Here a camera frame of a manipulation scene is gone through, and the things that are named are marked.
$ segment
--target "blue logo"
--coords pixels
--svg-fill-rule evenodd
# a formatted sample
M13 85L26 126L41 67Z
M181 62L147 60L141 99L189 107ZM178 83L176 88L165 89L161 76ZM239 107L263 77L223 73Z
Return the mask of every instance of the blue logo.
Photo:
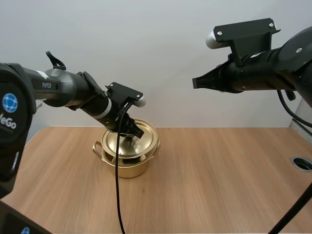
M20 234L30 234L29 228L24 228Z
M8 113L13 113L18 108L18 99L14 94L6 94L2 98L2 106Z

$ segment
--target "circular hole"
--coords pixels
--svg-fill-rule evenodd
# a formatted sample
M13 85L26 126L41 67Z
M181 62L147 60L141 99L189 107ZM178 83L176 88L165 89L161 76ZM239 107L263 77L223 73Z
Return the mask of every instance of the circular hole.
M301 169L312 170L312 164L303 158L297 157L293 160L293 162L294 162L294 164L296 164L297 167L299 167Z

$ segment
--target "white wall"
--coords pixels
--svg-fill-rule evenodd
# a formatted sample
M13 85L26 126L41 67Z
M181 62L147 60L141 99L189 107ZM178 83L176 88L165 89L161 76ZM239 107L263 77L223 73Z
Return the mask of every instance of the white wall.
M210 50L217 25L270 17L282 31L273 48L312 25L310 0L11 0L0 3L0 61L45 71L45 51L101 87L113 81L142 91L131 117L163 127L287 127L275 91L226 94L197 89L192 78L223 63ZM295 110L299 99L290 103ZM44 106L30 136L48 125L99 126L82 111Z
M299 106L296 110L296 115L298 115L303 120L312 123L312 108L305 102L305 100L301 100ZM305 128L307 128L310 132L312 132L312 128L303 124Z

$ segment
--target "gold pot lid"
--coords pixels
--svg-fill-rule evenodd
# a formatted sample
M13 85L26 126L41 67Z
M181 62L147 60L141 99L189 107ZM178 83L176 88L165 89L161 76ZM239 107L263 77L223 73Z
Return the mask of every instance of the gold pot lid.
M150 123L135 119L136 125L144 131L141 139L134 137L120 137L119 158L136 158L150 152L158 141L158 134ZM102 146L105 152L116 156L117 133L106 131L102 137Z

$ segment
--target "black mounting bracket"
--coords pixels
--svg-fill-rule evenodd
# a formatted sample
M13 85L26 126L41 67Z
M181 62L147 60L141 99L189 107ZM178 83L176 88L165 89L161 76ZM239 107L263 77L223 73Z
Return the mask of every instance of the black mounting bracket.
M244 58L271 50L272 34L279 32L271 18L232 23L214 28L215 40L231 47L237 67Z

